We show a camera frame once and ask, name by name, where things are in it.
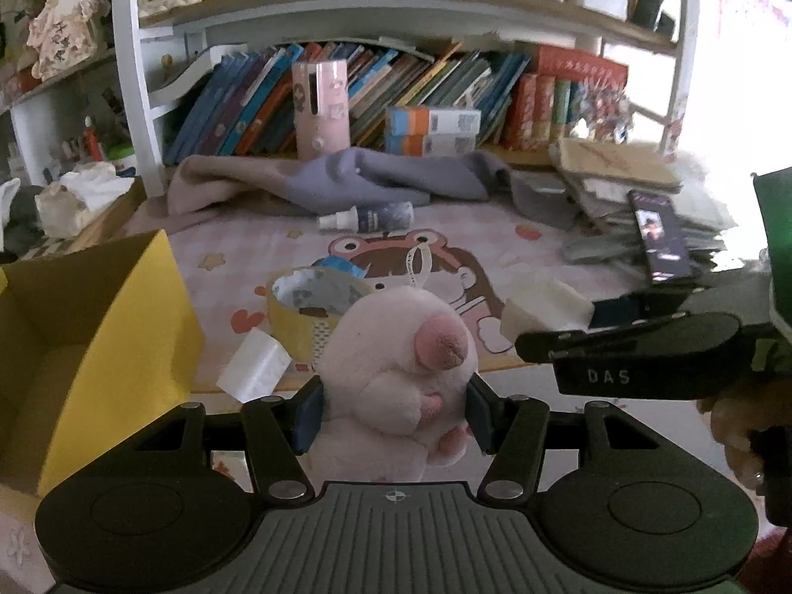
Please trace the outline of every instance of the wooden shelf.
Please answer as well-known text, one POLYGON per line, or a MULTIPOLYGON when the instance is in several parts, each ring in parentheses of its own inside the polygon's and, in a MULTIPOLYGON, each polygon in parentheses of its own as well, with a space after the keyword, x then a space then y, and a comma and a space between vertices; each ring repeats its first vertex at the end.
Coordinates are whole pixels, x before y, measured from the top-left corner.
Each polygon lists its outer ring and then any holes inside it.
POLYGON ((72 76, 77 75, 78 73, 83 73, 92 69, 93 67, 98 67, 100 65, 104 65, 104 63, 115 60, 116 59, 116 50, 115 49, 108 49, 102 53, 98 53, 94 57, 89 57, 87 60, 83 60, 80 64, 73 66, 71 69, 67 69, 66 71, 62 71, 57 76, 50 78, 48 81, 42 82, 38 87, 35 89, 31 89, 29 92, 22 94, 19 98, 10 102, 4 107, 0 107, 0 115, 5 114, 9 109, 13 109, 15 106, 23 104, 23 102, 30 100, 30 98, 34 98, 39 96, 40 94, 46 92, 46 90, 51 89, 52 87, 59 85, 63 81, 66 81, 72 76))
POLYGON ((209 27, 247 19, 272 18, 279 15, 312 14, 350 10, 388 11, 381 18, 383 35, 389 20, 421 11, 435 15, 442 12, 449 19, 466 15, 492 19, 491 31, 499 25, 514 28, 539 28, 569 35, 602 37, 612 43, 638 47, 653 53, 676 56, 676 43, 635 24, 611 18, 569 2, 556 0, 205 0, 144 19, 144 35, 161 31, 194 33, 209 27))

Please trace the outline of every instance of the pink plush toy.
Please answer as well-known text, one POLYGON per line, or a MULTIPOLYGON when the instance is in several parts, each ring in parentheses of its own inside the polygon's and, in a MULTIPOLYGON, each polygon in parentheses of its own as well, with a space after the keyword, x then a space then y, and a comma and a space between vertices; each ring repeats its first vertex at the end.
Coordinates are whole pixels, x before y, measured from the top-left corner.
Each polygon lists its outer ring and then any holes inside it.
POLYGON ((300 458, 311 483, 418 482, 465 453, 466 386, 476 346, 442 299, 399 287, 360 299, 318 364, 322 428, 300 458))

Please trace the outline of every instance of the smartphone screen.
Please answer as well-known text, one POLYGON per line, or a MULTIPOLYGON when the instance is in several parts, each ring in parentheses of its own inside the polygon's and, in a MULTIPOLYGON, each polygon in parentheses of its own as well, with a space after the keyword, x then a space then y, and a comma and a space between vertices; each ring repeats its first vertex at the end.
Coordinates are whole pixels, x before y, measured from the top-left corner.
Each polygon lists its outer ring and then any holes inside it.
POLYGON ((692 276, 682 224, 670 198, 632 190, 630 203, 643 241, 652 283, 692 276))

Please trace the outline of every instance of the yellow cardboard box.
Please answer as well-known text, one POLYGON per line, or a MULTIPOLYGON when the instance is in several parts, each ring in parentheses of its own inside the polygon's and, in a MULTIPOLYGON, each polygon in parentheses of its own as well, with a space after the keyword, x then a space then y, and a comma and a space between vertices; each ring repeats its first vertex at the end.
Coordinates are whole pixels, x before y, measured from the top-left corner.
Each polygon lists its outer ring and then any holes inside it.
POLYGON ((0 483, 45 495, 184 402, 202 348, 164 232, 0 267, 0 483))

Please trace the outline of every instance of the pink snout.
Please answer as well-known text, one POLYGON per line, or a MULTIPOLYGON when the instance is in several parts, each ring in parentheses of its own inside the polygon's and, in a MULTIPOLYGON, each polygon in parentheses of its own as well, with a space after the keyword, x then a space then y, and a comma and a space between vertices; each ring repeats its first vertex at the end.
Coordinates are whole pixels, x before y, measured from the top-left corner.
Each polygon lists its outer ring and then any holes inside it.
POLYGON ((435 315, 415 335, 415 356, 430 371, 450 371, 467 358, 467 328, 456 315, 435 315))

